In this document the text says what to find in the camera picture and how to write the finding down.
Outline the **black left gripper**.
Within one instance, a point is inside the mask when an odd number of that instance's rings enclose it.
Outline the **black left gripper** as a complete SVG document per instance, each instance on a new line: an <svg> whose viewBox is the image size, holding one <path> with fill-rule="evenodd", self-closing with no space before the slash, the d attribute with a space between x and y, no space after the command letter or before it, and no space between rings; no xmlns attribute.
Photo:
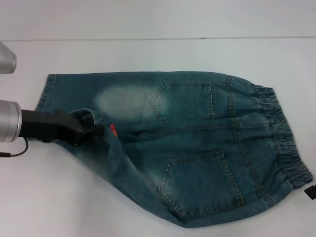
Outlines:
<svg viewBox="0 0 316 237"><path fill-rule="evenodd" d="M53 113L22 110L23 138L35 138L44 142L62 140L71 145L81 145L103 135L103 125L83 127L73 115L61 110Z"/></svg>

